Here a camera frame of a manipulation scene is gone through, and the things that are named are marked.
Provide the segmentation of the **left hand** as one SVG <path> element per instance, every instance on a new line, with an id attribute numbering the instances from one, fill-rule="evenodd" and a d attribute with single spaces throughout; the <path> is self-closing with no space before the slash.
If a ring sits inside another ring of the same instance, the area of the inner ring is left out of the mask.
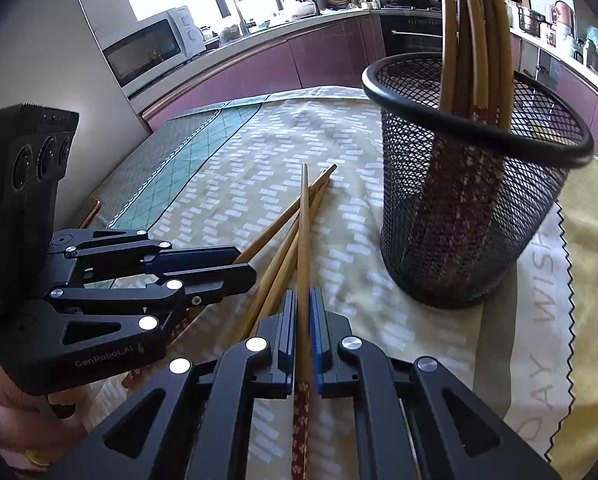
<path id="1" fill-rule="evenodd" d="M 17 468 L 52 462 L 88 433 L 80 412 L 61 418 L 57 408 L 82 408 L 88 388 L 80 386 L 48 396 L 20 390 L 0 367 L 0 452 Z"/>

